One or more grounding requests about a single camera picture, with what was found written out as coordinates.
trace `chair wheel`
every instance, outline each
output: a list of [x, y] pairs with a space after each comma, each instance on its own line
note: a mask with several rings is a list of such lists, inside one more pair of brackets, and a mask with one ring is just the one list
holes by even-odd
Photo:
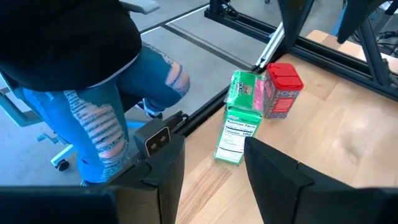
[[65, 171], [67, 168], [69, 168], [69, 162], [66, 161], [65, 159], [62, 159], [57, 166], [55, 166], [59, 171]]

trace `red lid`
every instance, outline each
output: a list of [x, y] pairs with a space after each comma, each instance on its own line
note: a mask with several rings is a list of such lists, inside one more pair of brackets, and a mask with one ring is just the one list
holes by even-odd
[[304, 88], [296, 69], [289, 63], [270, 63], [267, 70], [278, 90], [302, 90]]

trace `green box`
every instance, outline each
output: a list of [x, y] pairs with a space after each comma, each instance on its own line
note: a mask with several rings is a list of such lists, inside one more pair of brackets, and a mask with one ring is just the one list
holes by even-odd
[[214, 158], [239, 165], [244, 138], [255, 135], [262, 119], [264, 77], [235, 71], [226, 97], [223, 129]]

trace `blue jeans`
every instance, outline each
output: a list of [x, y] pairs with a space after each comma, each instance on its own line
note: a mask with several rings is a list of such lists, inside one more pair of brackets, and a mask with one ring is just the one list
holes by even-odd
[[81, 178], [103, 183], [128, 164], [132, 154], [119, 93], [143, 97], [145, 109], [156, 113], [176, 104], [189, 87], [181, 65], [143, 44], [136, 60], [102, 85], [51, 92], [22, 89], [22, 100], [75, 146]]

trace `gray floor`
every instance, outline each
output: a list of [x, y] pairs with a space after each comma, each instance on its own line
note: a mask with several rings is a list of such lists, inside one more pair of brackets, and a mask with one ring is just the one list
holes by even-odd
[[[158, 0], [162, 9], [148, 16], [134, 14], [134, 21], [140, 30], [170, 19], [185, 11], [201, 6], [207, 0]], [[233, 6], [252, 17], [277, 26], [280, 14], [276, 0], [265, 5], [263, 0], [233, 0]], [[341, 10], [340, 1], [317, 0], [305, 24], [302, 35], [320, 29], [330, 32]], [[254, 63], [264, 48], [264, 44], [240, 34], [225, 26], [203, 17], [203, 10], [172, 23], [179, 31], [223, 51], [230, 57], [248, 65]], [[159, 28], [142, 36], [144, 41], [156, 46], [180, 62], [192, 79], [191, 91], [185, 99], [165, 112], [166, 116], [178, 110], [190, 114], [222, 90], [237, 69], [234, 65], [197, 47], [189, 41]], [[24, 110], [28, 108], [13, 99]], [[132, 109], [128, 118], [142, 118]], [[65, 172], [54, 169], [51, 158], [62, 150], [61, 145], [47, 141], [37, 142], [35, 138], [43, 131], [51, 133], [46, 124], [36, 124], [26, 128], [17, 127], [3, 112], [0, 112], [0, 185], [73, 185], [80, 182], [73, 158], [71, 167]]]

